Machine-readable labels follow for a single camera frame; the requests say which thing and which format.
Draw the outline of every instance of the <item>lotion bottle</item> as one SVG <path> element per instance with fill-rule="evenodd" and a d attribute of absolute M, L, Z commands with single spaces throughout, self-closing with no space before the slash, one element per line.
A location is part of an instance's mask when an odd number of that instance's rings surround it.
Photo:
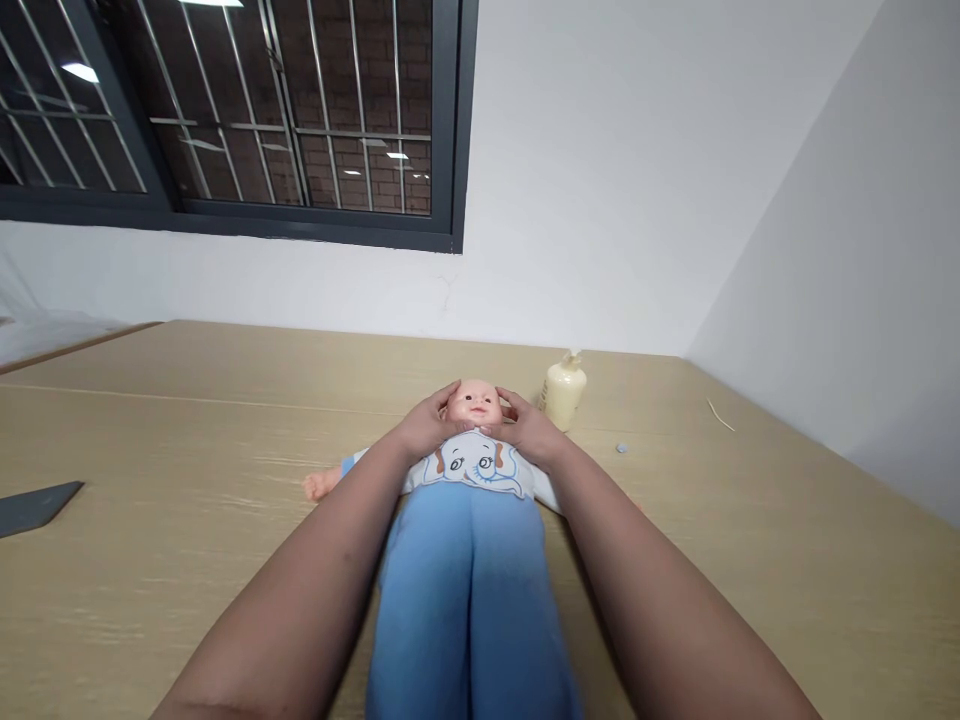
<path fill-rule="evenodd" d="M 551 365 L 540 391 L 540 410 L 554 425 L 567 432 L 580 406 L 587 375 L 580 369 L 580 350 L 572 349 L 563 360 Z"/>

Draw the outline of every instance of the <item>blue pants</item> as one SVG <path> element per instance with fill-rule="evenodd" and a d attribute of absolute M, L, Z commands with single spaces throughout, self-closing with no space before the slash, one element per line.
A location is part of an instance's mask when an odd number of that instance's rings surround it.
<path fill-rule="evenodd" d="M 441 482 L 394 523 L 367 718 L 581 718 L 530 498 Z"/>

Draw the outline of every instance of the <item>table surface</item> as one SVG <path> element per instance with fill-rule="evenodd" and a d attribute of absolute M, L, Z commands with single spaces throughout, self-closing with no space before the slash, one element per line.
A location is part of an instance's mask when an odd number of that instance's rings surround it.
<path fill-rule="evenodd" d="M 0 375 L 0 495 L 87 483 L 47 527 L 0 540 L 0 716 L 149 714 L 309 512 L 304 474 L 455 377 L 532 398 L 560 355 L 178 321 Z M 571 437 L 825 717 L 960 716 L 960 533 L 684 360 L 583 367 Z M 586 715 L 632 717 L 563 521 L 542 514 Z M 363 717 L 376 606 L 333 717 Z"/>

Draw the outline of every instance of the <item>white wall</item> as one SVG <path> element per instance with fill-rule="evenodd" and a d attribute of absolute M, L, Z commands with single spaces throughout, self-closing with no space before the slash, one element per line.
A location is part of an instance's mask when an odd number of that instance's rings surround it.
<path fill-rule="evenodd" d="M 879 3 L 482 0 L 463 257 L 18 223 L 0 249 L 46 307 L 127 322 L 680 354 Z"/>
<path fill-rule="evenodd" d="M 697 365 L 960 525 L 960 3 L 887 0 Z"/>

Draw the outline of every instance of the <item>elephant cartoon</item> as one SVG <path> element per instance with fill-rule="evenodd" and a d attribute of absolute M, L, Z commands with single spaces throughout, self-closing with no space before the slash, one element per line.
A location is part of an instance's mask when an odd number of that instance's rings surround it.
<path fill-rule="evenodd" d="M 488 438 L 476 430 L 447 440 L 428 458 L 423 471 L 423 484 L 446 480 L 465 482 L 496 492 L 512 492 L 524 497 L 517 480 L 517 450 Z"/>

